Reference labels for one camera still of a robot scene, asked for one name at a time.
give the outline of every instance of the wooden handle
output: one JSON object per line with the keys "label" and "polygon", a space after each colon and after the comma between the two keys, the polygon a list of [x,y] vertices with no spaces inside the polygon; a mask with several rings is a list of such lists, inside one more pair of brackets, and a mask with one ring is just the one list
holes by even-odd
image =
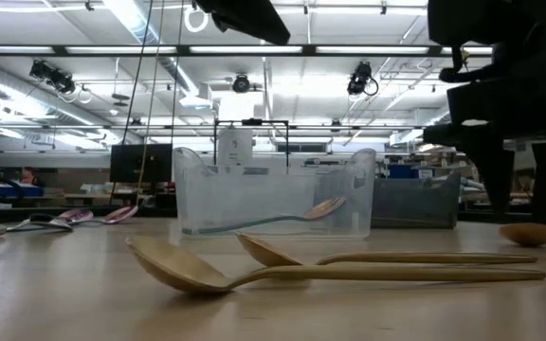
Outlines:
{"label": "wooden handle", "polygon": [[509,270],[451,267],[336,267],[276,266],[258,270],[238,279],[235,285],[261,279],[352,279],[405,281],[504,281],[544,279],[545,273],[535,270]]}
{"label": "wooden handle", "polygon": [[536,262],[536,257],[523,255],[502,255],[492,253],[389,253],[362,252],[336,254],[318,261],[325,265],[340,261],[435,263],[435,264],[503,264]]}

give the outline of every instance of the workbench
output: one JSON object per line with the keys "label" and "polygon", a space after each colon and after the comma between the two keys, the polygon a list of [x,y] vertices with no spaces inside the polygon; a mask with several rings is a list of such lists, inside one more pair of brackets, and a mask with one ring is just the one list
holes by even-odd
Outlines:
{"label": "workbench", "polygon": [[[501,252],[539,257],[498,265],[546,271],[546,247],[500,238],[498,226],[373,230],[364,240],[269,240],[304,262],[337,252]],[[127,250],[135,234],[178,242],[177,220],[33,231],[0,238],[0,341],[538,341],[546,279],[497,283],[262,280],[194,297],[149,276]],[[261,267],[234,238],[182,239],[228,276]]]}

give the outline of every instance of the plastic bin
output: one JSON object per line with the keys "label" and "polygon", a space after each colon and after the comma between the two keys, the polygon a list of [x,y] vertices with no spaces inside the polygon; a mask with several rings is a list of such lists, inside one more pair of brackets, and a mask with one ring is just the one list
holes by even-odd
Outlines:
{"label": "plastic bin", "polygon": [[372,228],[454,228],[460,189],[459,173],[446,180],[376,179]]}
{"label": "plastic bin", "polygon": [[[206,166],[192,150],[173,153],[178,218],[184,234],[353,237],[370,233],[375,151],[355,153],[342,170]],[[320,219],[283,220],[237,228],[281,216],[304,216],[340,198]]]}

